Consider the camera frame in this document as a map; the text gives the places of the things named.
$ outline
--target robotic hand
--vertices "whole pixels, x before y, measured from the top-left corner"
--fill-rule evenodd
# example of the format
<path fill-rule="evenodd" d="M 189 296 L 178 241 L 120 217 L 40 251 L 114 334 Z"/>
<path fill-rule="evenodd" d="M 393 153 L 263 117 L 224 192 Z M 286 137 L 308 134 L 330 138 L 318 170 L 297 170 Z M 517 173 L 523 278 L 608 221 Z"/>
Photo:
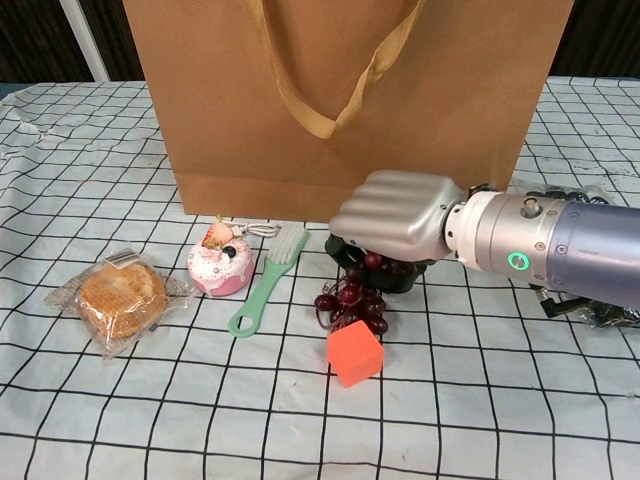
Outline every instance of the robotic hand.
<path fill-rule="evenodd" d="M 468 268 L 540 291 L 640 307 L 640 209 L 494 191 L 467 198 L 447 177 L 379 171 L 329 230 L 395 260 L 430 263 L 454 252 Z"/>

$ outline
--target white frosting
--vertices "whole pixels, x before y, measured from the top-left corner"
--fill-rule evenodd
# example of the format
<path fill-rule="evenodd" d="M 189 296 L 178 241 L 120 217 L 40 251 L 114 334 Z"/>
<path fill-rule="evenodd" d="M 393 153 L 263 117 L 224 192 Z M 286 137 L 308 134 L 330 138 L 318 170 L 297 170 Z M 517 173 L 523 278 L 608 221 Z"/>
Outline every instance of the white frosting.
<path fill-rule="evenodd" d="M 220 287 L 231 277 L 238 276 L 242 281 L 245 280 L 244 272 L 252 258 L 249 245 L 241 238 L 234 238 L 227 246 L 235 248 L 235 257 L 229 258 L 222 250 L 203 247 L 202 242 L 196 243 L 189 252 L 189 274 L 208 290 Z"/>

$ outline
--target green brush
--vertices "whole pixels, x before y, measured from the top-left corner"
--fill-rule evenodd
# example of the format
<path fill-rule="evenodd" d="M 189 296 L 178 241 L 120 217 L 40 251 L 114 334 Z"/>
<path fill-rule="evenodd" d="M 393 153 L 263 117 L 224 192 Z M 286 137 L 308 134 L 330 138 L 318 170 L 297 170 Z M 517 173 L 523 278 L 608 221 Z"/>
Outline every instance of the green brush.
<path fill-rule="evenodd" d="M 258 331 L 271 292 L 280 278 L 296 264 L 308 239 L 309 232 L 302 225 L 288 224 L 282 227 L 264 261 L 262 279 L 229 321 L 229 331 L 233 336 L 246 338 Z M 240 328 L 243 318 L 250 319 L 251 325 Z"/>

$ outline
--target white tablecloth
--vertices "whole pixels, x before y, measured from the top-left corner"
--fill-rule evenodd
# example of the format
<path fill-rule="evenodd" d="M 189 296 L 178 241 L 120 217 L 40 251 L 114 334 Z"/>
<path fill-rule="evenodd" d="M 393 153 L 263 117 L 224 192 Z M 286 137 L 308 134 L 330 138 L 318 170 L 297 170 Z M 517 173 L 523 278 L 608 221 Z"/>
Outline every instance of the white tablecloth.
<path fill-rule="evenodd" d="M 639 104 L 640 82 L 549 79 L 515 176 L 640 206 Z M 182 212 L 143 83 L 5 98 L 0 189 L 3 479 L 639 476 L 637 331 L 545 319 L 525 285 L 452 261 L 387 298 L 385 369 L 342 388 L 310 308 L 337 274 L 325 225 L 257 335 L 226 330 L 246 290 L 198 297 L 103 360 L 44 297 L 124 243 L 186 279 L 212 220 Z"/>

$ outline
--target foam block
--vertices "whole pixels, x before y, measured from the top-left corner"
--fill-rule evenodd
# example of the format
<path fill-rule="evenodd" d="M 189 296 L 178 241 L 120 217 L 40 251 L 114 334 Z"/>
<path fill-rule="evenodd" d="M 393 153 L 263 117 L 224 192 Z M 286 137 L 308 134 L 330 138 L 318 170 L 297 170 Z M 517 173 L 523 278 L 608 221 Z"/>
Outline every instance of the foam block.
<path fill-rule="evenodd" d="M 329 334 L 327 358 L 342 386 L 349 388 L 382 370 L 384 348 L 358 320 Z"/>

